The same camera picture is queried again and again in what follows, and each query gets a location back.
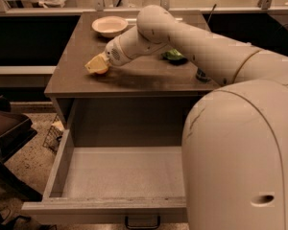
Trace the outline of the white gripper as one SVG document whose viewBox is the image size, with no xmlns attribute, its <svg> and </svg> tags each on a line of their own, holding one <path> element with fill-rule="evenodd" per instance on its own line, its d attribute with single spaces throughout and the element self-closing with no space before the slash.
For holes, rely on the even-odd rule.
<svg viewBox="0 0 288 230">
<path fill-rule="evenodd" d="M 105 48 L 105 53 L 101 53 L 90 60 L 84 67 L 90 74 L 95 74 L 95 70 L 105 66 L 122 66 L 131 61 L 129 57 L 123 52 L 120 44 L 120 37 L 117 36 L 112 39 Z"/>
</svg>

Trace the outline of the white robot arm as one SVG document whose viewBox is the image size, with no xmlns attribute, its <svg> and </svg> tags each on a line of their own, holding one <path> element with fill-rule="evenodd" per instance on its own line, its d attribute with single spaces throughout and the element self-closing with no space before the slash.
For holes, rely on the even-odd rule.
<svg viewBox="0 0 288 230">
<path fill-rule="evenodd" d="M 288 57 L 143 8 L 86 64 L 104 73 L 167 47 L 219 88 L 189 112 L 182 169 L 190 230 L 288 230 Z"/>
</svg>

